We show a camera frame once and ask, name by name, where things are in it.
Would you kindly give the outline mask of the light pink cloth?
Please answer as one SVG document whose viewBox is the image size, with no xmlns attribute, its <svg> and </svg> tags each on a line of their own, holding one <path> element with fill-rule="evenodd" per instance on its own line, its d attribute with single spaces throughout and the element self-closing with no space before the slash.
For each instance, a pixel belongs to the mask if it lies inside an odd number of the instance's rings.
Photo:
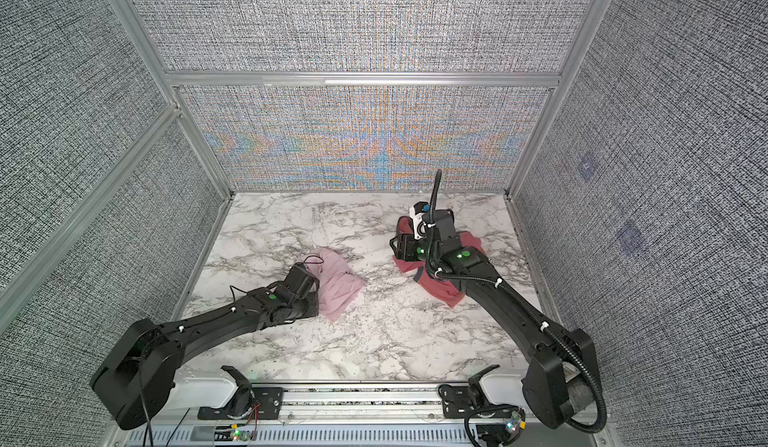
<svg viewBox="0 0 768 447">
<path fill-rule="evenodd" d="M 328 248 L 310 254 L 305 265 L 319 282 L 319 314 L 336 322 L 366 286 L 366 280 L 352 271 L 340 253 Z"/>
</svg>

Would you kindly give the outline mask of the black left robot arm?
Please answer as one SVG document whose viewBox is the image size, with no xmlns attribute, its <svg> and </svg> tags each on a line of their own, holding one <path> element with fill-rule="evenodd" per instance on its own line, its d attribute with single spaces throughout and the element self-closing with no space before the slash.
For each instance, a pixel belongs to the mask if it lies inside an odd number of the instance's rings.
<svg viewBox="0 0 768 447">
<path fill-rule="evenodd" d="M 228 408 L 241 417 L 252 395 L 240 371 L 195 372 L 186 363 L 231 339 L 317 316 L 318 289 L 318 279 L 296 263 L 284 280 L 212 311 L 162 324 L 136 321 L 96 369 L 91 389 L 124 431 L 175 408 Z"/>
</svg>

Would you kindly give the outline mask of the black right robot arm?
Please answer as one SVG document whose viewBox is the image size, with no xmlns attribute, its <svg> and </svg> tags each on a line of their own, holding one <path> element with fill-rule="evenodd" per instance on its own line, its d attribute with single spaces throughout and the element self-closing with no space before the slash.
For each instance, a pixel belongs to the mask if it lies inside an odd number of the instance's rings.
<svg viewBox="0 0 768 447">
<path fill-rule="evenodd" d="M 402 216 L 390 240 L 394 258 L 421 269 L 421 280 L 450 286 L 487 311 L 528 362 L 521 392 L 547 427 L 598 433 L 608 421 L 597 353 L 583 330 L 568 330 L 513 288 L 478 247 L 462 239 L 450 209 Z"/>
</svg>

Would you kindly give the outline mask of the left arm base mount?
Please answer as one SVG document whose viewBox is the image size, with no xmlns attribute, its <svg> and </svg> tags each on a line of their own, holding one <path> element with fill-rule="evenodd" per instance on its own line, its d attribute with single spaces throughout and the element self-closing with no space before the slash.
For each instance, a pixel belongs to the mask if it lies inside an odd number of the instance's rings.
<svg viewBox="0 0 768 447">
<path fill-rule="evenodd" d="M 255 386 L 237 368 L 221 367 L 224 379 L 234 382 L 234 391 L 220 407 L 200 407 L 199 420 L 228 421 L 213 428 L 212 445 L 242 444 L 256 441 L 259 420 L 277 420 L 282 408 L 285 389 Z"/>
</svg>

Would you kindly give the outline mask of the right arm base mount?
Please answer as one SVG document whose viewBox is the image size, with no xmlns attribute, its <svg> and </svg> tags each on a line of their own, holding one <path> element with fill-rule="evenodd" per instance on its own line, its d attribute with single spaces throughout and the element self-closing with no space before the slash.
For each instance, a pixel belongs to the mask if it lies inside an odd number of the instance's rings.
<svg viewBox="0 0 768 447">
<path fill-rule="evenodd" d="M 464 434 L 472 446 L 510 446 L 526 429 L 526 411 L 519 405 L 495 403 L 491 399 L 492 381 L 501 381 L 501 392 L 509 392 L 516 378 L 510 372 L 491 365 L 472 375 L 466 385 L 443 383 L 437 387 L 443 416 L 460 419 Z"/>
</svg>

